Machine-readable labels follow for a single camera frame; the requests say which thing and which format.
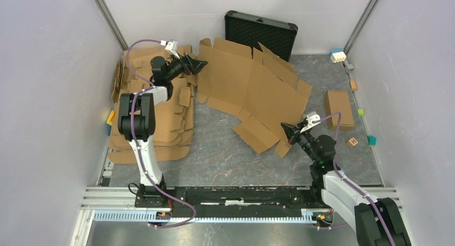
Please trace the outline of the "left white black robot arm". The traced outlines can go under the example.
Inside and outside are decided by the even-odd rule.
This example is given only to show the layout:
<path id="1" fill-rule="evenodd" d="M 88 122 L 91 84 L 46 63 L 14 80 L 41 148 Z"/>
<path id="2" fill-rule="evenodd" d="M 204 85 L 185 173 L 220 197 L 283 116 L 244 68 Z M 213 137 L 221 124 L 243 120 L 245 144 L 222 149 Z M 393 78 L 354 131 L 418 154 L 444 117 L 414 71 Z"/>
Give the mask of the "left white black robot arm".
<path id="1" fill-rule="evenodd" d="M 118 130 L 132 147 L 140 169 L 140 184 L 135 193 L 135 207 L 162 207 L 168 204 L 163 173 L 153 145 L 156 131 L 155 107 L 171 99 L 172 81 L 181 74 L 197 75 L 208 65 L 189 54 L 172 55 L 169 60 L 162 56 L 151 59 L 152 82 L 149 88 L 120 96 Z"/>

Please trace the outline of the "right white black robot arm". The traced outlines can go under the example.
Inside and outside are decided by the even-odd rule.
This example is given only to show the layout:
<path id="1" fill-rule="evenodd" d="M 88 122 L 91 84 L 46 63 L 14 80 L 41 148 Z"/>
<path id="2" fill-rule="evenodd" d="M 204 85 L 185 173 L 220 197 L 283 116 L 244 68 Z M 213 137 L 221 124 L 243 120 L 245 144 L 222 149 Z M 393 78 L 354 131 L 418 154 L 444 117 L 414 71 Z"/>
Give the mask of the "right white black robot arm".
<path id="1" fill-rule="evenodd" d="M 335 162 L 336 141 L 328 135 L 315 138 L 311 121 L 281 123 L 290 145 L 298 144 L 312 160 L 310 201 L 328 205 L 352 228 L 359 245 L 411 245 L 399 208 L 390 197 L 368 193 L 349 179 Z"/>

